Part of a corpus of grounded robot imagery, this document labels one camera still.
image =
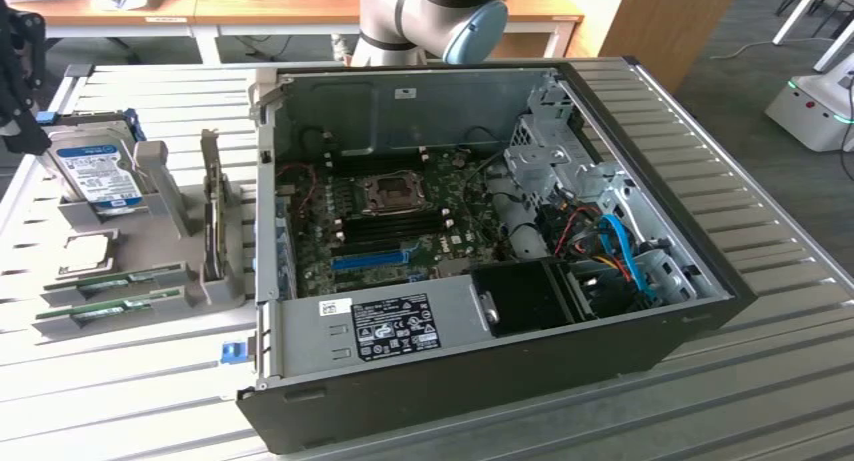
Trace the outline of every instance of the ribbed metal surface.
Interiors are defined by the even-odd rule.
[[[647,373],[295,459],[801,460],[854,451],[848,278],[641,70],[619,59],[574,65],[761,299]],[[196,133],[219,127],[226,170],[247,183],[251,235],[246,75],[104,67],[75,107],[135,106],[150,138],[170,145],[182,185],[202,179]],[[247,373],[216,366],[222,342],[252,328],[251,305],[62,342],[27,329],[46,307],[34,299],[39,260],[67,229],[52,183],[30,184],[3,233],[3,244],[18,247],[0,256],[0,297],[14,299],[0,303],[0,413],[14,420],[0,432],[0,459],[268,459],[232,402],[220,399],[247,384]],[[247,246],[247,268],[251,255]],[[627,340],[626,349],[643,349],[642,340]]]

